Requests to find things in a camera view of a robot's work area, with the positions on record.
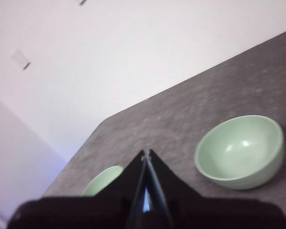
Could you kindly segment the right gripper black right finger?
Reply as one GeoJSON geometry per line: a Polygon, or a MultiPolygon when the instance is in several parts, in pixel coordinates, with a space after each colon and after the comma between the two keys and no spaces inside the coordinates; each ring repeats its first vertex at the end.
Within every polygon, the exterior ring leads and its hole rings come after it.
{"type": "Polygon", "coordinates": [[[153,150],[148,162],[176,229],[286,229],[286,216],[275,204],[205,197],[181,180],[153,150]]]}

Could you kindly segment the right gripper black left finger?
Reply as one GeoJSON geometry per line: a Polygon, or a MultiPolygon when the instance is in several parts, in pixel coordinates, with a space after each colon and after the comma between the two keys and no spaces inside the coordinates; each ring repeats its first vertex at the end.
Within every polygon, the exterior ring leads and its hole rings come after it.
{"type": "Polygon", "coordinates": [[[93,197],[54,196],[20,205],[10,220],[12,229],[123,228],[143,168],[144,151],[93,197]]]}

